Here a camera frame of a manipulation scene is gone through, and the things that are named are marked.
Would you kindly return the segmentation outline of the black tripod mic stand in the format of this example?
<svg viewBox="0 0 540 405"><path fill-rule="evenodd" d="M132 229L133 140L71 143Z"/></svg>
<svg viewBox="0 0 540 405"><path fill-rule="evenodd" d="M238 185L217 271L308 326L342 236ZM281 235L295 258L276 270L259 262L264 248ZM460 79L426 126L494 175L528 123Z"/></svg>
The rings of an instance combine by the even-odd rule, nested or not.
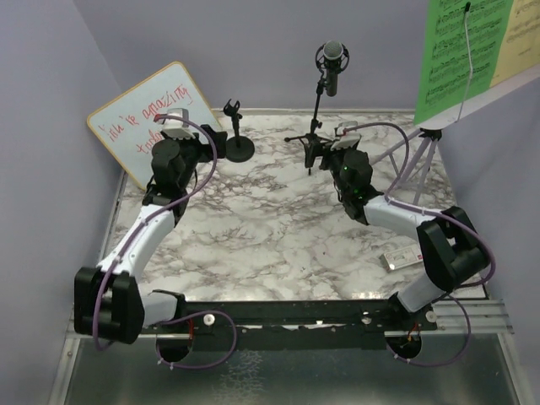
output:
<svg viewBox="0 0 540 405"><path fill-rule="evenodd" d="M324 74L322 74L316 86L316 102L315 102L315 107L313 110L313 117L311 118L311 121L310 121L310 131L302 136L286 137L284 139L286 143L289 143L294 140L299 140L300 143L304 147L304 145L308 143L309 141L321 142L321 138L316 135L316 130L319 129L322 125L322 123L318 120L318 112L319 112L319 107L320 107L321 96L325 88L326 88L326 80L325 80ZM307 169L307 170L308 170L308 175L310 176L312 168Z"/></svg>

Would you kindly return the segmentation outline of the black round-base mic stand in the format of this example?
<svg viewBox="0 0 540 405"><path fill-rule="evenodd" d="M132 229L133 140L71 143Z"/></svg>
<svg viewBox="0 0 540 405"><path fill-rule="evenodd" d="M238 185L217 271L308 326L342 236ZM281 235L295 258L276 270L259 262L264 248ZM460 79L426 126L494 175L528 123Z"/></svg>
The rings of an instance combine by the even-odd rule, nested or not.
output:
<svg viewBox="0 0 540 405"><path fill-rule="evenodd" d="M246 162L255 153L254 143L248 137L240 135L240 120L243 116L239 113L239 109L238 100L233 105L231 100L228 100L223 108L223 113L230 118L234 131L234 136L226 141L225 157L234 163Z"/></svg>

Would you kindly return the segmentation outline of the black condenser microphone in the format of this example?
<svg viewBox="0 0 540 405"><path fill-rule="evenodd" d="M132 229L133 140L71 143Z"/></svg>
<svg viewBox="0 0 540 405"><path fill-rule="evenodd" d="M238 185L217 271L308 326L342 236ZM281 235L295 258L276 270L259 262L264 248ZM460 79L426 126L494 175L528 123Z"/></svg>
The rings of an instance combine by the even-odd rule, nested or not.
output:
<svg viewBox="0 0 540 405"><path fill-rule="evenodd" d="M327 96L336 96L338 91L338 75L349 64L348 48L339 41L330 40L317 49L315 61L316 67L324 80L324 89Z"/></svg>

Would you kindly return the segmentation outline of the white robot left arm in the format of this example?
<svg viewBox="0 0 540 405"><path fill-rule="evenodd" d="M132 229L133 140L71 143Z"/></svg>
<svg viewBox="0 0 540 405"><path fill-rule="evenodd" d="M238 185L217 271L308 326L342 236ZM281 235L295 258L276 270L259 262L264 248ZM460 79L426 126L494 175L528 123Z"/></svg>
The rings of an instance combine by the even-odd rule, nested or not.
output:
<svg viewBox="0 0 540 405"><path fill-rule="evenodd" d="M142 296L138 281L185 213L197 165L224 158L228 134L203 125L185 136L177 128L162 135L151 150L153 174L136 221L107 257L81 267L74 278L74 330L95 340L131 344L145 327L159 324L174 333L186 325L179 294L157 290Z"/></svg>

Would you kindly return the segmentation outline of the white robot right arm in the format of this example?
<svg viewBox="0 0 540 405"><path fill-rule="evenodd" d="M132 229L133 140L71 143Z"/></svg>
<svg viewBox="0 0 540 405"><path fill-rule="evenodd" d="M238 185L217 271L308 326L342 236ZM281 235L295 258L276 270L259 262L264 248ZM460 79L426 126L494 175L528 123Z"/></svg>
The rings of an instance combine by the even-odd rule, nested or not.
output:
<svg viewBox="0 0 540 405"><path fill-rule="evenodd" d="M305 167L321 158L320 169L331 173L337 199L345 213L364 225L389 229L416 240L424 273L397 291L387 310L389 323L406 330L418 311L461 287L485 268L494 269L493 252L457 206L428 210L390 198L371 185L373 168L366 152L354 141L347 148L329 141L305 145Z"/></svg>

